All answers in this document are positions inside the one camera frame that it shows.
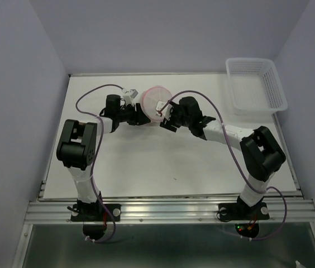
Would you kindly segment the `white mesh laundry bag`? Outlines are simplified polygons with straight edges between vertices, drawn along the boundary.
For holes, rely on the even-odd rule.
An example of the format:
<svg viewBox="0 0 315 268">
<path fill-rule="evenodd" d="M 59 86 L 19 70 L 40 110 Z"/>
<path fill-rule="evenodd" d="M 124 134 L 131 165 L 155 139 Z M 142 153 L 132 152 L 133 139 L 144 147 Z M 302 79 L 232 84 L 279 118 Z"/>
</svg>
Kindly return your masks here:
<svg viewBox="0 0 315 268">
<path fill-rule="evenodd" d="M 156 116 L 156 105 L 158 101 L 167 102 L 172 97 L 169 90 L 162 86 L 155 86 L 144 91 L 140 97 L 141 108 L 152 122 L 160 123 L 164 118 Z"/>
</svg>

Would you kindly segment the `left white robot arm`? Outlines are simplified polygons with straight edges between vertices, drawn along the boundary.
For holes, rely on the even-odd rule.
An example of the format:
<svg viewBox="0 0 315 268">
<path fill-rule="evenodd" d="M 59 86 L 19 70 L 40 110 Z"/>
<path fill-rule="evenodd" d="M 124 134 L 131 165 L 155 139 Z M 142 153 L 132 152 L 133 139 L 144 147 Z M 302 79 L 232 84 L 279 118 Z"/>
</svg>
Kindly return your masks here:
<svg viewBox="0 0 315 268">
<path fill-rule="evenodd" d="M 61 132 L 56 157 L 73 178 L 77 201 L 68 207 L 72 222 L 118 222 L 119 204 L 104 204 L 101 191 L 93 181 L 93 169 L 101 148 L 103 136 L 114 132 L 120 123 L 142 126 L 151 122 L 140 103 L 111 94 L 106 106 L 93 122 L 67 119 Z"/>
</svg>

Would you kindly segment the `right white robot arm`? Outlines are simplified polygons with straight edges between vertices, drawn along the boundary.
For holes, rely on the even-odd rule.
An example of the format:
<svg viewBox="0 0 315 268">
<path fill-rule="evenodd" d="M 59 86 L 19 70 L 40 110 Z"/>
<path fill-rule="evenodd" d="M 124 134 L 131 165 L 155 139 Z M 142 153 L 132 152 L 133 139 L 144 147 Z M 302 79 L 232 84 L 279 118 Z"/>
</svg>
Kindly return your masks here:
<svg viewBox="0 0 315 268">
<path fill-rule="evenodd" d="M 245 187 L 237 198 L 236 213 L 248 218 L 257 211 L 270 179 L 286 161 L 285 153 L 267 127 L 226 125 L 221 117 L 203 115 L 193 97 L 184 97 L 178 103 L 159 101 L 156 114 L 163 118 L 162 128 L 176 132 L 186 127 L 197 138 L 225 144 L 230 153 L 241 151 L 248 174 L 242 176 Z"/>
</svg>

